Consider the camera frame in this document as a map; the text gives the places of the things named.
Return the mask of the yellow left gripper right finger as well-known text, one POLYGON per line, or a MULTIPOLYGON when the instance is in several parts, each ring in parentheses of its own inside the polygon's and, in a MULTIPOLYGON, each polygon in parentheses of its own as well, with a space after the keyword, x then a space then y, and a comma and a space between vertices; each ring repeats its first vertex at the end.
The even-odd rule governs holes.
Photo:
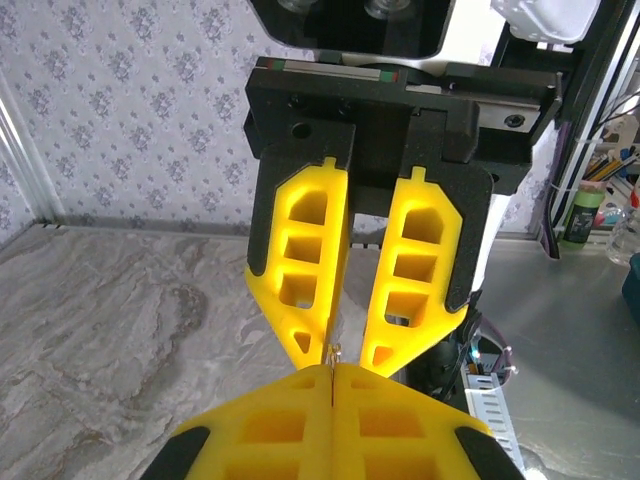
POLYGON ((355 365, 334 380, 334 480, 525 480, 471 415, 355 365))

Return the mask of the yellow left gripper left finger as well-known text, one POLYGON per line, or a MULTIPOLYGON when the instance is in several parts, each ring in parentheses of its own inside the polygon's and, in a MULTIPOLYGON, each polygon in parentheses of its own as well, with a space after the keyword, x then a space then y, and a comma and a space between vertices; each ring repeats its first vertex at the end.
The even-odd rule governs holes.
POLYGON ((328 366, 308 367, 182 423, 140 480, 329 480, 328 366))

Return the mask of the small controller board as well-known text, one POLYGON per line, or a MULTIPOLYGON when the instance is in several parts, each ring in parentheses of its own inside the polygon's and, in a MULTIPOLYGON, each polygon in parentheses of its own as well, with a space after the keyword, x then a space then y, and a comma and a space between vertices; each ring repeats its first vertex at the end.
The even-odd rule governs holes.
POLYGON ((512 348, 497 347, 491 351, 483 351, 479 346, 471 346, 462 362, 464 375, 494 375, 500 386, 504 386, 519 369, 512 363, 512 348))

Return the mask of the green bottle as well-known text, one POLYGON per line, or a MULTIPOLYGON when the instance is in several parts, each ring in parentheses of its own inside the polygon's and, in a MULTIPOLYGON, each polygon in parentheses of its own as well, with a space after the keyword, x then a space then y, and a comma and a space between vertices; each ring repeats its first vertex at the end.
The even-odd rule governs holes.
POLYGON ((560 236, 562 246, 570 249, 584 247, 605 198, 605 192, 605 182, 580 182, 560 236))

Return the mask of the grey metal plate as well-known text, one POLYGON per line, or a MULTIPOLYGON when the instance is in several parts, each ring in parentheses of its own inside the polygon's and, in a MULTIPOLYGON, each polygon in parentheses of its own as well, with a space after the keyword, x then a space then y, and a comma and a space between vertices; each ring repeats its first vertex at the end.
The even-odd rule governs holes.
POLYGON ((479 308, 512 347, 504 395, 530 480, 640 480, 640 327, 601 245, 499 239, 479 308))

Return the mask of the cup of pencils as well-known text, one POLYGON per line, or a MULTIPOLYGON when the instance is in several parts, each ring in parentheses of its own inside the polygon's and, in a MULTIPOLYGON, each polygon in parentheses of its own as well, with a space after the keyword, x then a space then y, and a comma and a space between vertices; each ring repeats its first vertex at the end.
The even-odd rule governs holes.
POLYGON ((587 182, 604 182, 640 160, 640 144, 633 144, 619 150, 610 150, 595 158, 585 172, 587 182))

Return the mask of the clear plastic bottle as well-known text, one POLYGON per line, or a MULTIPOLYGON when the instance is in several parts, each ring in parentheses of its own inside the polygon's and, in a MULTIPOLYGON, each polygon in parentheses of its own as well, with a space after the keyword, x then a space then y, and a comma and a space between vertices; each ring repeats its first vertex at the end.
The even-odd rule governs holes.
POLYGON ((640 253, 640 207, 628 202, 622 209, 605 248, 606 256, 615 264, 628 265, 640 253))

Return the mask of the dark teal box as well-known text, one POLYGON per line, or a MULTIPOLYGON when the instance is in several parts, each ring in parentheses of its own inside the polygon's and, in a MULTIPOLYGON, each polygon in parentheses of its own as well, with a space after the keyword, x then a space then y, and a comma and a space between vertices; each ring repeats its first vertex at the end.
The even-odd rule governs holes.
POLYGON ((640 252, 629 259, 629 272, 621 292, 632 320, 640 328, 640 252))

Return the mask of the perforated aluminium rail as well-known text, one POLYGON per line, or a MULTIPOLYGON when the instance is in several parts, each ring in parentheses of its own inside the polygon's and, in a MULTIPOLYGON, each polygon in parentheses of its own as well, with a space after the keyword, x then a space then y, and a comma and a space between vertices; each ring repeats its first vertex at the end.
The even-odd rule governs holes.
POLYGON ((522 474, 525 465, 502 387, 495 373, 463 377, 469 412, 484 422, 522 474))

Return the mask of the aluminium frame post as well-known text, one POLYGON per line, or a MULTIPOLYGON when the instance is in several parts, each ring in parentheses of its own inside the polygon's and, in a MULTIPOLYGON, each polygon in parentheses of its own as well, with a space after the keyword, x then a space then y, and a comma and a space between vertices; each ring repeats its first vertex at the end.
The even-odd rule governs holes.
POLYGON ((0 153, 34 220, 59 224, 66 215, 65 210, 1 71, 0 153))

